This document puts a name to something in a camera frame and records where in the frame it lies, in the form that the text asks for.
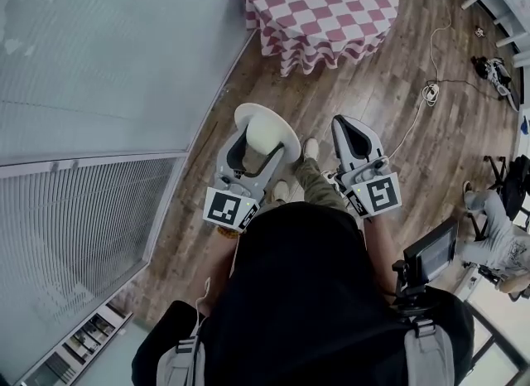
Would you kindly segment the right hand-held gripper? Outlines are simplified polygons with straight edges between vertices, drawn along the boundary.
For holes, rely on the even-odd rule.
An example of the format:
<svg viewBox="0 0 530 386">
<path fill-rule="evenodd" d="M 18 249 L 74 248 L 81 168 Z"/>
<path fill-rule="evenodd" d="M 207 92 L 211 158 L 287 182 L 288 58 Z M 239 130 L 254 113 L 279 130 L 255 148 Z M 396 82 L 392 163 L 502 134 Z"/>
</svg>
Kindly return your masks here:
<svg viewBox="0 0 530 386">
<path fill-rule="evenodd" d="M 358 119 L 342 115 L 333 117 L 331 127 L 341 170 L 336 181 L 359 218 L 400 207 L 398 175 L 390 170 L 378 134 Z"/>
</svg>

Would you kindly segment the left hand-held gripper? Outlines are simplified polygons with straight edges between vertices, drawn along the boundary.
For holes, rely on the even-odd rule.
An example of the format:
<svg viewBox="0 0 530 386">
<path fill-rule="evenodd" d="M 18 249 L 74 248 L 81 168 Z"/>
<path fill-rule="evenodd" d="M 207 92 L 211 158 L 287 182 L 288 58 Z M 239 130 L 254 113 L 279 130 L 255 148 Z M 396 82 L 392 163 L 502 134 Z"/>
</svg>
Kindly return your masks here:
<svg viewBox="0 0 530 386">
<path fill-rule="evenodd" d="M 262 206 L 265 187 L 285 154 L 280 142 L 256 172 L 243 164 L 247 129 L 236 131 L 220 148 L 213 185 L 206 191 L 203 220 L 242 233 Z"/>
</svg>

